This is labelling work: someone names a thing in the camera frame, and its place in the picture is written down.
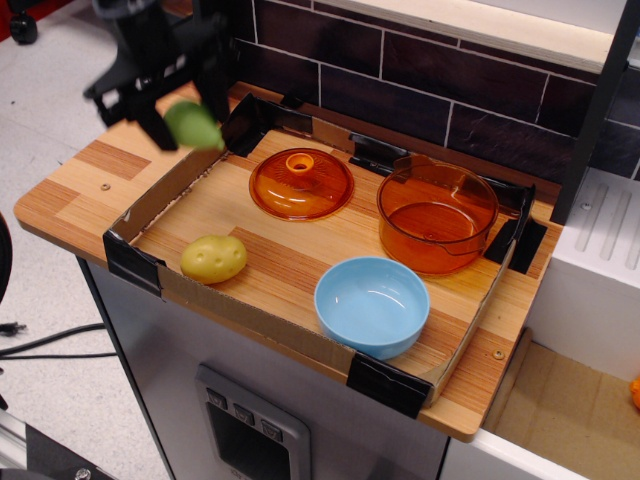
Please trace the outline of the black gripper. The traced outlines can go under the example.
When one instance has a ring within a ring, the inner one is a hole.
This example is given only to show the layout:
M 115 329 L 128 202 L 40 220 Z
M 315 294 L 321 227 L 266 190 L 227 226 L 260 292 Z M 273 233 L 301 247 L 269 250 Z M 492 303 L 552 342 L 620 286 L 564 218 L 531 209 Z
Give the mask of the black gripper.
M 176 151 L 156 102 L 188 82 L 216 120 L 227 120 L 230 18 L 222 1 L 194 1 L 184 17 L 165 11 L 159 1 L 92 6 L 117 44 L 114 63 L 83 92 L 105 125 L 135 121 L 161 150 Z

